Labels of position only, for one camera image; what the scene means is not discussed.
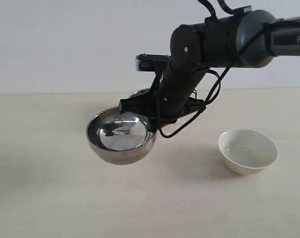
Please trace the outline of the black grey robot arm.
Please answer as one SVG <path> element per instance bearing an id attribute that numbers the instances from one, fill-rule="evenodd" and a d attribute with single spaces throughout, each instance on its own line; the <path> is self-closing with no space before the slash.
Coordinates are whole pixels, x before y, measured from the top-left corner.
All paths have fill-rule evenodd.
<path id="1" fill-rule="evenodd" d="M 279 56 L 300 56 L 300 17 L 277 19 L 264 10 L 203 23 L 181 25 L 170 40 L 170 55 L 136 57 L 138 71 L 155 72 L 148 92 L 119 102 L 121 113 L 135 113 L 156 130 L 189 114 L 199 116 L 220 90 L 222 76 L 206 99 L 191 97 L 213 68 L 262 68 Z"/>

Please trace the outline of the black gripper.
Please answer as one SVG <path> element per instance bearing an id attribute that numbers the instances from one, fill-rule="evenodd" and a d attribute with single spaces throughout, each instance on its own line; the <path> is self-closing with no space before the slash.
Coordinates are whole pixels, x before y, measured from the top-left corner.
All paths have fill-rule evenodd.
<path id="1" fill-rule="evenodd" d="M 149 131 L 156 132 L 162 124 L 171 124 L 193 112 L 203 111 L 202 100 L 192 100 L 190 95 L 197 87 L 206 69 L 185 72 L 176 69 L 171 61 L 152 61 L 155 79 L 148 94 L 120 99 L 120 114 L 131 112 L 149 117 Z"/>

